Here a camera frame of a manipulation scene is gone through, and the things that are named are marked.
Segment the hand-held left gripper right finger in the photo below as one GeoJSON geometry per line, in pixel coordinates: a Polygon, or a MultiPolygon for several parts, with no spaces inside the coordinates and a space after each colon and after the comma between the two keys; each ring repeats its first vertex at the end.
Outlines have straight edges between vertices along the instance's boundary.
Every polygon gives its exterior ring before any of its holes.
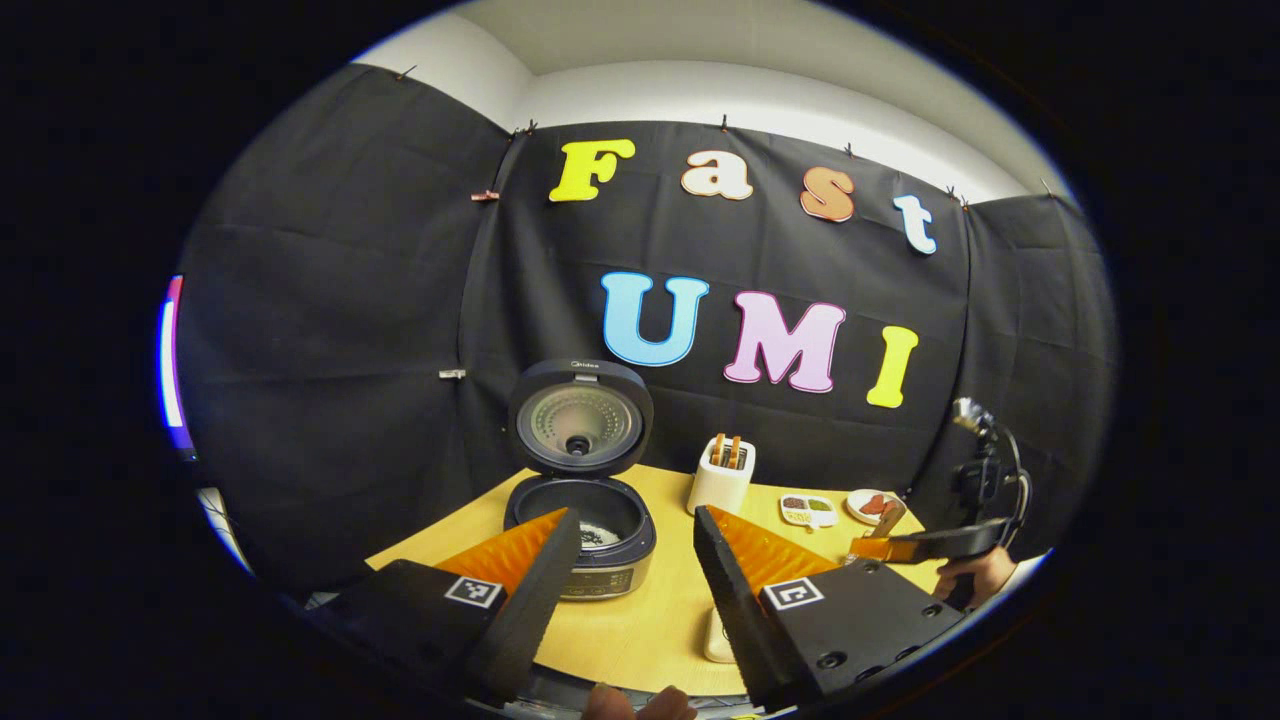
{"type": "Polygon", "coordinates": [[[819,708],[881,692],[954,635],[965,612],[883,562],[860,559],[780,580],[748,575],[756,525],[713,506],[695,511],[692,546],[753,705],[819,708]]]}

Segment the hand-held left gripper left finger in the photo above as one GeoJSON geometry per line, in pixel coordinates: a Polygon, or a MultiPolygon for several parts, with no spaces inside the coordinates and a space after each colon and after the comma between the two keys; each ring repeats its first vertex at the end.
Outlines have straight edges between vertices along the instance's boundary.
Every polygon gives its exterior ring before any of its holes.
{"type": "Polygon", "coordinates": [[[524,687],[580,550],[579,511],[557,509],[435,566],[397,559],[306,615],[415,685],[500,706],[524,687]]]}

